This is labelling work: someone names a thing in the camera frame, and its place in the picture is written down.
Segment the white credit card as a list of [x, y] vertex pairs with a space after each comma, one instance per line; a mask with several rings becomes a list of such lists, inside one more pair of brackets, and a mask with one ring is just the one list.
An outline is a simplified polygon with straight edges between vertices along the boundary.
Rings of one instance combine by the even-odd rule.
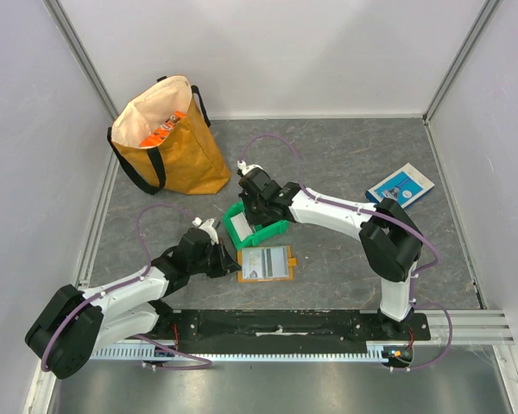
[[240, 259], [241, 280], [247, 282], [263, 278], [263, 251], [260, 248], [244, 248]]
[[286, 247], [265, 248], [263, 251], [264, 276], [267, 279], [288, 279], [289, 265]]

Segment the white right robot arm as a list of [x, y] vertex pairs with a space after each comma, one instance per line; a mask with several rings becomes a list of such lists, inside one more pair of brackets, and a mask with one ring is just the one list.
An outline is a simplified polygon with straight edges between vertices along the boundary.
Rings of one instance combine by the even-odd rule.
[[396, 201], [384, 198], [379, 204], [362, 204], [327, 198], [294, 182], [280, 186], [260, 167], [240, 176], [239, 197], [248, 225], [311, 224], [359, 241], [370, 268], [381, 278], [380, 333], [394, 340], [408, 331], [414, 314], [411, 282], [422, 241], [419, 229]]

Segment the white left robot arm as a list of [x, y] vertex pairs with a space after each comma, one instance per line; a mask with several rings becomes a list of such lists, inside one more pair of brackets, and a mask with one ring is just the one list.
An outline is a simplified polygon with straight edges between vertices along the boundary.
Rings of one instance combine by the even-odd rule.
[[179, 243], [141, 270], [106, 285], [80, 290], [62, 286], [25, 336], [41, 370], [66, 379], [93, 353], [127, 337], [169, 335], [173, 319], [163, 299], [194, 275], [211, 279], [240, 271], [224, 241], [213, 232], [189, 229]]

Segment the green plastic bin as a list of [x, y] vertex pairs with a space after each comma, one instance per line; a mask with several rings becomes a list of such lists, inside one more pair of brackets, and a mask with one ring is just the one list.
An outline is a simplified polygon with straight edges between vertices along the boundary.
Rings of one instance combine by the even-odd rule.
[[284, 220], [266, 226], [248, 224], [242, 202], [233, 204], [224, 213], [223, 223], [236, 250], [257, 247], [267, 239], [285, 233], [289, 225]]

